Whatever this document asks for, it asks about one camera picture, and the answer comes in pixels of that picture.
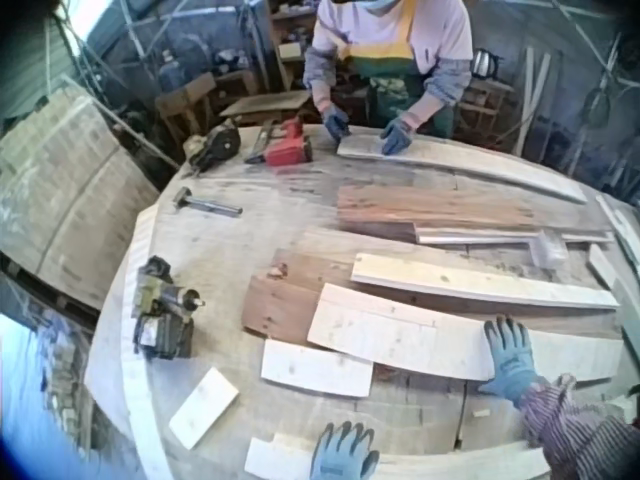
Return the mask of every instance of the floor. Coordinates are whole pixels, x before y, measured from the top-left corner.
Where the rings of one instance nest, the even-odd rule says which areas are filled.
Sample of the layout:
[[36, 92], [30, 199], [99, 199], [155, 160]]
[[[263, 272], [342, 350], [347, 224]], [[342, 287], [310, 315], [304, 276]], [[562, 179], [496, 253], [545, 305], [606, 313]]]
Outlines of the floor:
[[0, 315], [0, 337], [2, 441], [30, 479], [145, 479], [135, 448], [106, 418], [94, 431], [100, 451], [81, 458], [44, 408], [36, 335]]

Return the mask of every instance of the hammer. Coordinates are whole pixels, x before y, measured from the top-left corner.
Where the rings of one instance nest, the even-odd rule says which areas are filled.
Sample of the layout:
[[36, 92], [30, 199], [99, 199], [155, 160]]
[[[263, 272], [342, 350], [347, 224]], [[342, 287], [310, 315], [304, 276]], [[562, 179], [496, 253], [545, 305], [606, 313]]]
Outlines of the hammer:
[[200, 198], [194, 198], [191, 190], [187, 187], [182, 187], [175, 198], [173, 204], [176, 208], [182, 207], [196, 207], [199, 210], [205, 209], [211, 212], [220, 212], [228, 215], [238, 216], [242, 214], [242, 208], [229, 207], [228, 205], [222, 205], [220, 203], [212, 202], [209, 200], [202, 200]]

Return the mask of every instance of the hand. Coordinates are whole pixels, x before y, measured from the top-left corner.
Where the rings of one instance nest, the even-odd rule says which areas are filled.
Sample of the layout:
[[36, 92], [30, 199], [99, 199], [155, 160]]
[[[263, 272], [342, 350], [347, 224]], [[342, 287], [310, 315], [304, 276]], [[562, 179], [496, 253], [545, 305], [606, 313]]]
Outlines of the hand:
[[395, 155], [400, 153], [409, 145], [411, 145], [413, 136], [413, 128], [407, 122], [400, 118], [395, 118], [389, 122], [387, 128], [384, 129], [380, 138], [386, 138], [382, 146], [383, 155]]
[[373, 430], [361, 423], [344, 422], [337, 430], [327, 425], [311, 461], [311, 480], [367, 480], [373, 475], [380, 452], [370, 452]]
[[322, 123], [336, 142], [350, 135], [349, 116], [333, 103], [322, 111]]
[[511, 400], [518, 408], [524, 392], [538, 377], [533, 366], [529, 331], [521, 323], [498, 316], [495, 322], [484, 324], [489, 340], [496, 376], [478, 389]]

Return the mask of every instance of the face mask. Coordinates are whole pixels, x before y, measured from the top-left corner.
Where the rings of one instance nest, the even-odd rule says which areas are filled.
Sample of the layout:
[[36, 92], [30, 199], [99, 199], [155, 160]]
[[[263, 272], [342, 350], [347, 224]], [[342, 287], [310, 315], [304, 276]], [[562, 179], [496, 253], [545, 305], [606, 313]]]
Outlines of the face mask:
[[396, 0], [370, 0], [364, 2], [358, 2], [359, 5], [362, 5], [367, 10], [379, 10], [384, 7], [388, 7]]

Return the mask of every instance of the red power tool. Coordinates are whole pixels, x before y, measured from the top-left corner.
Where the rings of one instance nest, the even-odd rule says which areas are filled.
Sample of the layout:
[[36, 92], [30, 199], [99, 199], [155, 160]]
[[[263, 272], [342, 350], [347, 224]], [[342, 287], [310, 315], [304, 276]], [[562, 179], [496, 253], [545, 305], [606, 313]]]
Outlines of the red power tool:
[[311, 143], [303, 133], [299, 117], [274, 126], [273, 120], [265, 122], [253, 151], [245, 163], [266, 163], [270, 167], [297, 165], [313, 160]]

